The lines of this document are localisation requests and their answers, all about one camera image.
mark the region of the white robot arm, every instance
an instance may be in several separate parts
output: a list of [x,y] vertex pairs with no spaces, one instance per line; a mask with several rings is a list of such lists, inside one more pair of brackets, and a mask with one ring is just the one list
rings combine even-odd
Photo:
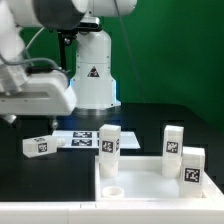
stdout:
[[[51,72],[27,76],[27,63],[40,59],[23,59],[25,46],[17,25],[69,31],[80,23],[98,23],[97,16],[118,16],[117,7],[121,15],[129,14],[136,4],[137,0],[0,0],[0,115],[68,115],[76,106],[74,88],[51,60],[45,59]],[[80,44],[92,47],[80,38]]]

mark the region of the lying white block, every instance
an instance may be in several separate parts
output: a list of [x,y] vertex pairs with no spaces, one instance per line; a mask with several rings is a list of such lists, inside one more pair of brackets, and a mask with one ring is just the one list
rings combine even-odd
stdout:
[[202,197],[205,151],[203,148],[183,147],[180,197]]

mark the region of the white block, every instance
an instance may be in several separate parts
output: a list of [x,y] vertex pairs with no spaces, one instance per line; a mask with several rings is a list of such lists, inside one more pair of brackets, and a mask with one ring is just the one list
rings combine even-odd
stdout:
[[184,128],[167,125],[164,130],[162,175],[168,178],[180,176]]
[[103,125],[100,128],[99,163],[101,176],[114,177],[117,175],[120,157],[120,134],[120,126]]
[[23,154],[28,158],[56,153],[57,147],[65,145],[64,138],[51,135],[23,140]]
[[202,197],[205,151],[203,148],[183,147],[180,197]]

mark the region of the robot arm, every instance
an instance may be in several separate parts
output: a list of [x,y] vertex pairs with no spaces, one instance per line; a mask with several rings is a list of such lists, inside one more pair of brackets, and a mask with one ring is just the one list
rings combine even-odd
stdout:
[[[72,112],[76,97],[62,72],[27,76],[28,61],[22,57],[24,43],[16,24],[73,29],[84,16],[87,5],[88,0],[0,0],[0,115],[68,115]],[[59,70],[51,63],[52,70]]]

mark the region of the white plastic container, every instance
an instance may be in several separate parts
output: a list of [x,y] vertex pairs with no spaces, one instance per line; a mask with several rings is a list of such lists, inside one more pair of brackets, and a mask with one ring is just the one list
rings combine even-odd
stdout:
[[57,152],[57,148],[65,145],[64,138],[51,135],[23,140],[23,154],[28,158]]

